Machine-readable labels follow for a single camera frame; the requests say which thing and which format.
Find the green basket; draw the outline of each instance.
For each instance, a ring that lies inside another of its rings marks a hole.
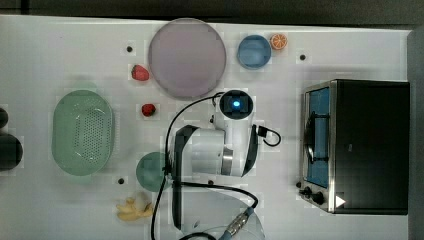
[[[74,91],[57,104],[52,153],[65,172],[86,176],[100,170],[112,154],[113,141],[112,108],[97,93]]]

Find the black cable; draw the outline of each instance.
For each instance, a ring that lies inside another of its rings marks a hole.
[[[168,128],[168,132],[166,133],[166,140],[165,140],[165,167],[164,167],[164,171],[165,171],[165,174],[164,174],[164,177],[163,177],[163,180],[162,180],[162,184],[161,184],[161,186],[160,186],[160,189],[159,189],[159,193],[158,193],[158,197],[156,198],[156,205],[155,205],[155,208],[154,208],[154,211],[153,211],[153,216],[152,216],[152,224],[151,224],[151,226],[150,226],[150,237],[151,237],[151,239],[152,240],[156,240],[156,238],[155,238],[155,221],[156,221],[156,214],[157,214],[157,211],[158,211],[158,208],[159,208],[159,202],[160,202],[160,199],[161,199],[161,196],[162,196],[162,193],[163,193],[163,189],[164,189],[164,187],[165,187],[165,183],[166,183],[166,176],[171,172],[171,169],[172,169],[172,164],[171,164],[171,162],[170,162],[170,160],[169,160],[169,153],[168,153],[168,142],[169,142],[169,134],[170,134],[170,132],[171,132],[171,129],[172,129],[172,125],[174,124],[174,122],[176,121],[176,119],[187,109],[187,108],[189,108],[189,107],[191,107],[191,106],[193,106],[193,105],[195,105],[195,104],[197,104],[197,103],[199,103],[199,102],[203,102],[203,101],[206,101],[206,100],[208,100],[208,99],[212,99],[212,101],[213,101],[213,103],[214,103],[214,106],[216,105],[216,103],[215,103],[215,98],[216,97],[218,97],[218,96],[220,96],[220,95],[222,95],[222,94],[224,94],[224,92],[218,92],[218,93],[216,93],[215,95],[213,95],[212,97],[206,97],[206,98],[202,98],[202,99],[199,99],[199,100],[197,100],[197,101],[195,101],[195,102],[192,102],[192,103],[190,103],[189,105],[187,105],[186,107],[184,107],[183,109],[181,109],[178,113],[177,113],[177,115],[172,119],[172,121],[171,121],[171,123],[170,123],[170,125],[169,125],[169,128]],[[245,195],[247,195],[247,196],[249,196],[249,197],[251,197],[255,202],[252,204],[252,208],[256,208],[256,206],[258,205],[258,203],[259,203],[259,200],[258,200],[258,198],[255,196],[255,195],[253,195],[253,194],[251,194],[250,192],[248,192],[248,191],[245,191],[245,190],[242,190],[242,189],[239,189],[239,188],[233,188],[233,187],[227,187],[227,186],[220,186],[220,185],[210,185],[210,184],[201,184],[201,183],[190,183],[190,182],[179,182],[179,184],[181,184],[182,186],[189,186],[189,187],[204,187],[204,188],[215,188],[215,189],[223,189],[223,190],[228,190],[228,191],[234,191],[234,192],[238,192],[238,193],[242,193],[242,194],[245,194]],[[187,240],[187,239],[190,239],[190,238],[193,238],[193,237],[206,237],[207,239],[210,239],[210,240],[216,240],[216,238],[215,237],[213,237],[212,235],[210,235],[210,234],[208,234],[208,233],[203,233],[203,232],[199,232],[199,233],[192,233],[192,234],[190,234],[190,235],[187,235],[187,236],[185,236],[185,237],[183,237],[183,238],[181,238],[180,240]]]
[[[240,188],[227,187],[227,186],[221,186],[221,185],[202,184],[202,183],[191,183],[191,182],[179,182],[179,183],[180,183],[181,186],[215,188],[215,189],[223,189],[223,190],[228,190],[228,191],[242,193],[244,195],[247,195],[247,196],[251,197],[255,201],[252,204],[252,208],[256,208],[256,206],[259,203],[259,200],[258,200],[258,198],[255,195],[251,194],[248,191],[245,191],[243,189],[240,189]]]
[[[158,207],[159,207],[159,202],[160,202],[160,197],[162,196],[162,192],[163,189],[165,187],[165,183],[166,183],[166,175],[163,176],[163,180],[162,180],[162,184],[160,185],[160,190],[159,190],[159,194],[158,197],[156,198],[156,204],[155,204],[155,209],[153,210],[153,215],[152,215],[152,225],[150,226],[150,238],[152,240],[155,240],[155,221],[156,221],[156,213],[158,211]]]
[[[281,135],[280,135],[279,133],[277,133],[276,131],[271,130],[271,129],[269,129],[269,128],[267,128],[267,130],[268,130],[269,132],[272,132],[272,133],[274,133],[274,134],[276,134],[276,135],[277,135],[277,137],[278,137],[278,142],[277,142],[277,143],[274,143],[274,144],[271,144],[271,143],[267,142],[267,141],[264,139],[264,143],[265,143],[266,145],[270,146],[270,147],[276,147],[276,146],[278,146],[278,145],[280,144],[280,142],[281,142]]]
[[[209,240],[216,240],[216,238],[214,236],[210,235],[209,233],[205,233],[205,232],[192,233],[192,234],[189,234],[189,235],[187,235],[183,238],[180,238],[180,240],[187,240],[187,239],[194,238],[194,237],[205,237]]]
[[[277,142],[277,143],[271,144],[271,143],[269,143],[269,142],[267,142],[267,141],[265,140],[265,138],[266,138],[266,137],[267,137],[267,135],[268,135],[268,132],[275,133],[275,134],[278,136],[278,142]],[[263,126],[258,126],[258,136],[259,136],[259,137],[263,137],[263,138],[264,138],[264,139],[263,139],[264,143],[265,143],[266,145],[270,146],[270,147],[276,147],[276,146],[278,146],[278,145],[280,144],[280,142],[281,142],[281,135],[280,135],[278,132],[276,132],[276,131],[274,131],[274,130],[271,130],[271,129],[269,129],[269,128],[263,127]]]
[[[155,208],[154,208],[154,211],[153,211],[153,216],[152,216],[152,225],[150,226],[150,238],[152,240],[156,240],[156,238],[155,238],[156,213],[158,211],[160,198],[162,196],[163,189],[165,187],[166,176],[171,172],[171,169],[172,169],[171,161],[169,160],[169,153],[168,153],[169,134],[171,133],[172,125],[174,125],[175,120],[177,120],[177,118],[181,115],[181,113],[183,113],[187,108],[189,108],[189,107],[191,107],[194,104],[197,104],[199,102],[206,101],[208,99],[215,100],[216,97],[218,97],[218,96],[220,96],[222,94],[224,94],[224,92],[218,92],[215,95],[213,95],[212,97],[202,98],[202,99],[199,99],[199,100],[197,100],[195,102],[190,103],[189,105],[187,105],[186,107],[184,107],[183,109],[181,109],[177,113],[177,115],[172,119],[171,123],[169,124],[168,132],[166,133],[166,140],[165,140],[165,167],[163,169],[165,171],[165,174],[164,174],[164,177],[163,177],[163,180],[162,180],[162,184],[161,184],[160,189],[159,189],[158,197],[156,198],[156,205],[155,205]]]

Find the white tabletop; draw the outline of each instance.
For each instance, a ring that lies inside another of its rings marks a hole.
[[[154,79],[131,79],[133,64],[147,68],[147,50],[161,21],[0,16],[0,106],[7,131],[21,140],[24,157],[0,172],[0,239],[149,239],[150,218],[119,221],[115,205],[142,190],[135,167],[164,148],[170,119],[188,102],[176,101]],[[239,186],[256,194],[267,239],[407,239],[407,216],[331,215],[297,196],[300,94],[335,78],[406,81],[408,31],[298,26],[211,24],[227,48],[227,67],[215,91],[241,88],[255,98],[256,120],[283,136],[277,148],[261,145],[255,168],[243,178],[198,175],[200,182]],[[263,69],[242,68],[235,57],[249,34],[284,33],[287,47]],[[132,53],[126,47],[134,48]],[[300,61],[299,55],[306,60]],[[54,162],[56,103],[81,82],[97,85],[116,115],[113,155],[87,184],[75,183]],[[157,115],[140,116],[144,103]],[[211,104],[183,115],[176,127],[211,127]],[[126,183],[117,184],[123,177]],[[160,208],[160,238],[176,239],[168,190]]]

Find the toaster oven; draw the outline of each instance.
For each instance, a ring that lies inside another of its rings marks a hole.
[[[409,83],[336,79],[304,91],[301,197],[335,214],[408,212]]]

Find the orange fruit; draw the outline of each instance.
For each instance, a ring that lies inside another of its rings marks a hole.
[[[274,34],[270,40],[271,47],[275,50],[281,50],[287,45],[287,37],[283,34]]]

